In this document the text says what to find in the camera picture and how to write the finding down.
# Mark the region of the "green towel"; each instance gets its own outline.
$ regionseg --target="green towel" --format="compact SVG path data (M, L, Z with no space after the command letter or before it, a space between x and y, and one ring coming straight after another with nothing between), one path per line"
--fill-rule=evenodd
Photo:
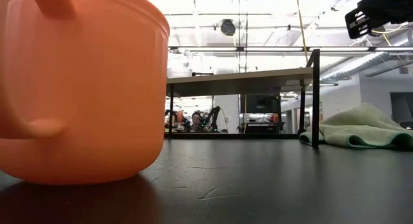
M299 137L306 144L311 144L311 138L311 129ZM319 140L340 147L413 149L413 131L402 128L370 104L322 121Z

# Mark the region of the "duct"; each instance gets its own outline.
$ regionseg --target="duct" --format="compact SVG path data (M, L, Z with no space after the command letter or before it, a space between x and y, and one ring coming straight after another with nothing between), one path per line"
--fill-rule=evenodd
M413 30L408 30L396 37L393 37L390 40L390 43L392 46L413 46ZM355 57L326 71L320 77L320 81L337 81L350 77L372 66L379 65L383 63L383 61L387 61L391 58L392 55L389 52L376 52L363 57Z

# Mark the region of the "metal table frame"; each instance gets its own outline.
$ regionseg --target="metal table frame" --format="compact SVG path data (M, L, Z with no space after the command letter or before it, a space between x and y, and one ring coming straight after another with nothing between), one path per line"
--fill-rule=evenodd
M312 52L306 67L313 68L312 74L312 147L318 148L319 145L319 111L320 111L320 50ZM301 101L298 134L198 134L198 133L172 133L172 115L169 116L169 131L165 134L165 139L299 139L299 135L305 132L305 82L300 80ZM174 84L169 85L170 91L170 110L174 109Z

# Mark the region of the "black table surface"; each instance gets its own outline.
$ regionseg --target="black table surface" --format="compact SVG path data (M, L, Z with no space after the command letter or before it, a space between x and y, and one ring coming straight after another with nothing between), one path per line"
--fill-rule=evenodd
M124 181L49 187L0 174L0 223L413 223L412 156L296 140L165 141Z

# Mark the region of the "green cloth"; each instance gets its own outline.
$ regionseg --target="green cloth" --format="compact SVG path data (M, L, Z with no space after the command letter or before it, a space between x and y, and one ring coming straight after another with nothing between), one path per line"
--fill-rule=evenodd
M306 144L311 144L311 138L311 129L299 137ZM370 104L322 121L319 140L340 147L413 149L413 131L402 128Z

